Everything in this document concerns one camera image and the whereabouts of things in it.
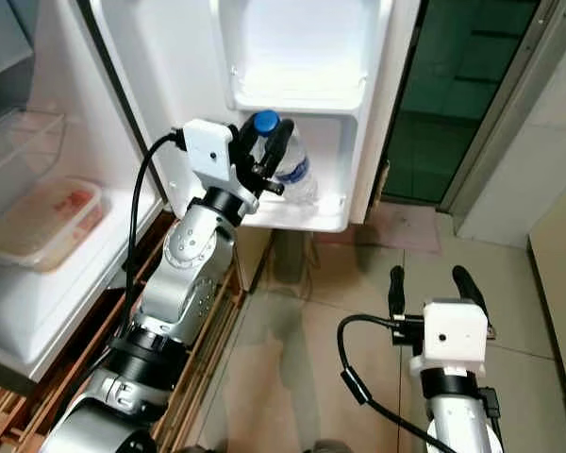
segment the water bottle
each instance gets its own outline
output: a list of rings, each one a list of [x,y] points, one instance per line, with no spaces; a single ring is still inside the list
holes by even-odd
[[[264,144],[268,135],[275,130],[279,117],[272,110],[259,112],[254,118],[254,128],[258,132],[257,153],[264,155]],[[317,197],[317,180],[310,171],[310,160],[300,139],[297,126],[293,128],[285,156],[276,167],[275,178],[285,185],[283,197],[295,204],[311,204]]]

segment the white wall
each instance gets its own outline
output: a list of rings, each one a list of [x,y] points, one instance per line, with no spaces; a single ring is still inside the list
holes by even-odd
[[[458,236],[525,247],[566,188],[566,54],[476,200]]]

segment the blue bottle cap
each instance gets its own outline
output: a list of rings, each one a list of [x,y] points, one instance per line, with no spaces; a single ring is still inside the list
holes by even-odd
[[[279,115],[274,110],[262,110],[254,117],[254,128],[258,135],[268,137],[279,124]]]

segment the food container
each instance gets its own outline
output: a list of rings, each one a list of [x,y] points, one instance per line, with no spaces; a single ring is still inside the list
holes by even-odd
[[[37,184],[0,218],[0,261],[55,269],[102,219],[101,195],[96,184],[72,177]]]

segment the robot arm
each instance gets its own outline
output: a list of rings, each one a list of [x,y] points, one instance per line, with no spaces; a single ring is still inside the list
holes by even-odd
[[[163,256],[138,310],[44,442],[41,452],[154,452],[148,434],[166,412],[170,392],[233,257],[235,227],[256,212],[263,191],[283,193],[269,178],[283,158],[293,122],[283,120],[255,162],[253,117],[241,130],[203,120],[183,126],[193,171],[206,194],[191,201],[166,234]]]

